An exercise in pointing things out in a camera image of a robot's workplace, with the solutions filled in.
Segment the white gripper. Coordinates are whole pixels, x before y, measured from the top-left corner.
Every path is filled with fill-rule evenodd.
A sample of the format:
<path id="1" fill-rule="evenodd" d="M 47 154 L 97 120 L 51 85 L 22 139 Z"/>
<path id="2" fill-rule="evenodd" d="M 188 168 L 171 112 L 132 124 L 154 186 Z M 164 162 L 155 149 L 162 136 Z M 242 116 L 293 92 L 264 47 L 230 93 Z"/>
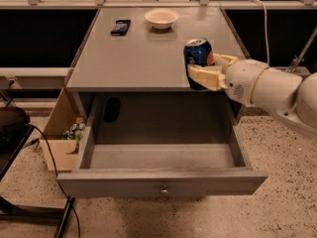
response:
<path id="1" fill-rule="evenodd" d="M 251 106 L 256 81 L 268 68 L 268 64 L 254 59 L 238 60 L 237 57 L 229 55 L 214 54 L 213 57 L 216 65 L 190 64 L 187 67 L 189 77 L 212 91 L 226 89 L 225 92 L 231 100 Z M 227 68 L 226 74 L 223 73 L 222 67 Z"/>

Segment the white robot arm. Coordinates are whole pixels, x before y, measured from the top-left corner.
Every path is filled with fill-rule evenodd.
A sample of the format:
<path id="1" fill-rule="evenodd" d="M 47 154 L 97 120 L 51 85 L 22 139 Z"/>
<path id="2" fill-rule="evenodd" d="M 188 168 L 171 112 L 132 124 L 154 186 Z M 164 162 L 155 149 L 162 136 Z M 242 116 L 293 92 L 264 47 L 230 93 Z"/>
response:
<path id="1" fill-rule="evenodd" d="M 316 75 L 307 77 L 254 59 L 216 55 L 214 64 L 190 64 L 188 76 L 247 107 L 255 106 L 295 132 L 317 139 Z"/>

